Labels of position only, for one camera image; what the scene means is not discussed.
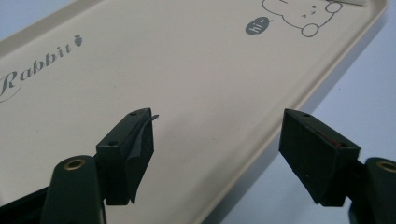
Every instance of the white background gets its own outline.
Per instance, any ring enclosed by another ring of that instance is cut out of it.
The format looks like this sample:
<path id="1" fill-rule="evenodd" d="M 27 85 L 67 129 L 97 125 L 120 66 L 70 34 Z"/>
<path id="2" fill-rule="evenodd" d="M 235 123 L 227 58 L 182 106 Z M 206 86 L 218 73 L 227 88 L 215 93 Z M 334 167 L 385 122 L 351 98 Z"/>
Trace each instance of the white background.
<path id="1" fill-rule="evenodd" d="M 0 40 L 72 0 L 0 0 Z M 303 111 L 361 147 L 360 161 L 396 161 L 396 2 L 306 103 Z M 347 209 L 315 205 L 275 141 L 206 223 L 349 223 Z"/>

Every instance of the black bracket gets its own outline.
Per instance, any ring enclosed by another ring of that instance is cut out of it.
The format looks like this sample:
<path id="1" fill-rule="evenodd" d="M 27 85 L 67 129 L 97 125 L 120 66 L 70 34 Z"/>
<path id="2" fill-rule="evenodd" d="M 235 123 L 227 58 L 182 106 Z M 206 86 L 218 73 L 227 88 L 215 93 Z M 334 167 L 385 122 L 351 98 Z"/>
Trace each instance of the black bracket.
<path id="1" fill-rule="evenodd" d="M 154 152 L 149 108 L 126 115 L 96 146 L 96 155 L 61 161 L 49 187 L 0 207 L 1 223 L 106 223 L 108 205 L 134 203 Z"/>
<path id="2" fill-rule="evenodd" d="M 315 203 L 352 201 L 351 223 L 396 223 L 396 162 L 358 161 L 360 147 L 320 120 L 285 109 L 279 151 Z"/>

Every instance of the clamp jaw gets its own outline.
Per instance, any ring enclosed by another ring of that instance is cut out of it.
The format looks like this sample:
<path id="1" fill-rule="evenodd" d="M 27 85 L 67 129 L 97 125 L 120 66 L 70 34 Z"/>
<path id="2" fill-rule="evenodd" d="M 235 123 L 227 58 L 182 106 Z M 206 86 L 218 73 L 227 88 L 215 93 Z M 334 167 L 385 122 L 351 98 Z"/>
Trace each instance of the clamp jaw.
<path id="1" fill-rule="evenodd" d="M 361 148 L 320 120 L 285 109 L 279 151 L 315 203 L 352 201 L 353 224 L 396 223 L 396 162 L 358 161 Z"/>
<path id="2" fill-rule="evenodd" d="M 50 185 L 0 208 L 2 223 L 106 223 L 108 205 L 134 203 L 154 152 L 149 108 L 126 115 L 96 146 L 96 155 L 61 161 Z"/>

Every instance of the speech bubble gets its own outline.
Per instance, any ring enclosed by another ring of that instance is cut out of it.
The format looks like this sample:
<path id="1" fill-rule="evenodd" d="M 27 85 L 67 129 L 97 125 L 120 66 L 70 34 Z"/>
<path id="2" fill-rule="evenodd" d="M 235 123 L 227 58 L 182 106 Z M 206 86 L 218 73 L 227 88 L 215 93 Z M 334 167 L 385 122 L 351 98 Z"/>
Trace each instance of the speech bubble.
<path id="1" fill-rule="evenodd" d="M 248 35 L 259 35 L 267 29 L 269 24 L 268 18 L 259 17 L 247 25 L 246 32 Z"/>

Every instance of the tray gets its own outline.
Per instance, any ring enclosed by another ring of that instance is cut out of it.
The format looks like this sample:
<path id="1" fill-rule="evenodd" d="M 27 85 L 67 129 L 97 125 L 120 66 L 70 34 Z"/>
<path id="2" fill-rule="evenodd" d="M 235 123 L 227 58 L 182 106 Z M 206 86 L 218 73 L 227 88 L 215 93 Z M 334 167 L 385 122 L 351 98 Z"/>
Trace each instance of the tray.
<path id="1" fill-rule="evenodd" d="M 0 203 L 149 106 L 154 155 L 136 204 L 107 221 L 200 223 L 389 3 L 287 2 L 76 1 L 72 18 L 2 41 Z"/>

